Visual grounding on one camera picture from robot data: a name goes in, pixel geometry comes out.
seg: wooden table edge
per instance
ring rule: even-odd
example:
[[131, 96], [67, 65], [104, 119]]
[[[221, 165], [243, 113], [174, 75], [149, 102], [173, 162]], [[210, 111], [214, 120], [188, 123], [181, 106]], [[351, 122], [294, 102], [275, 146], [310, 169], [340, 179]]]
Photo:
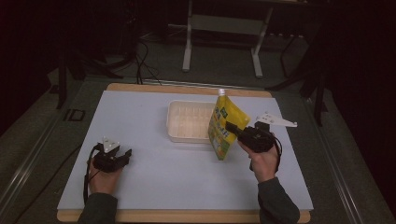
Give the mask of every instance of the wooden table edge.
[[[201, 94], [201, 95], [218, 95], [219, 88], [208, 87], [185, 87], [185, 86], [158, 86], [158, 85], [136, 85], [125, 83], [111, 83], [107, 86], [107, 91], [143, 91], [143, 92], [165, 92], [181, 94]], [[272, 95], [268, 91], [246, 91], [225, 89], [227, 95], [246, 96], [246, 97], [268, 97]]]
[[[58, 220], [76, 222], [82, 210], [59, 210]], [[300, 211], [298, 223], [307, 223], [311, 215], [307, 210]], [[259, 211], [233, 210], [118, 210], [117, 222], [141, 223], [260, 223]]]

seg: snack bag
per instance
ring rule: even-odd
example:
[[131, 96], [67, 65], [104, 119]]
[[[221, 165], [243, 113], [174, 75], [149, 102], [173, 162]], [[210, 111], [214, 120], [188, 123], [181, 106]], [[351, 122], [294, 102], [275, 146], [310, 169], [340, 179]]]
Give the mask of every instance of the snack bag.
[[230, 145], [236, 139], [235, 134], [225, 129], [226, 121], [243, 130], [248, 125], [250, 117], [231, 101], [224, 89], [219, 89], [219, 97], [210, 118], [208, 134], [220, 161], [225, 159]]

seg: plastic tray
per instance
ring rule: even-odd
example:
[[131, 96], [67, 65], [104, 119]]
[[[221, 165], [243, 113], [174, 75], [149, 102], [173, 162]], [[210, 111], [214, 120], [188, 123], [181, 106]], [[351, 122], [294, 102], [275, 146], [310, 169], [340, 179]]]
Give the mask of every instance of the plastic tray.
[[166, 126], [173, 142], [208, 143], [207, 129], [214, 103], [173, 101], [168, 107]]

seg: hand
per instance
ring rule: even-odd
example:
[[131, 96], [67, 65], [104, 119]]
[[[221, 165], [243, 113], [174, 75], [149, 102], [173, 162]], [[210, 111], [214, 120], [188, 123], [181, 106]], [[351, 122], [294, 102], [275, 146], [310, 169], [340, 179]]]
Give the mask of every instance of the hand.
[[91, 160], [89, 175], [91, 193], [113, 194], [123, 168], [113, 173], [105, 173], [93, 166], [93, 160], [94, 158]]
[[248, 157], [251, 158], [251, 166], [259, 183], [275, 178], [278, 160], [275, 146], [267, 152], [256, 153], [249, 147], [245, 146], [242, 142], [238, 141], [238, 144], [246, 151]]

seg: sleeve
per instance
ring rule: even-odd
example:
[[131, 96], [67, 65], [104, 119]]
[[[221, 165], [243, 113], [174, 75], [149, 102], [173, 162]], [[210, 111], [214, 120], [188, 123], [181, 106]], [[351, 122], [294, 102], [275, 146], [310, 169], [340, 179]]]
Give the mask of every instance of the sleeve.
[[278, 178], [259, 184], [260, 223], [297, 223], [300, 210], [280, 185]]
[[88, 198], [78, 224], [111, 224], [116, 222], [118, 200], [105, 193], [94, 193]]

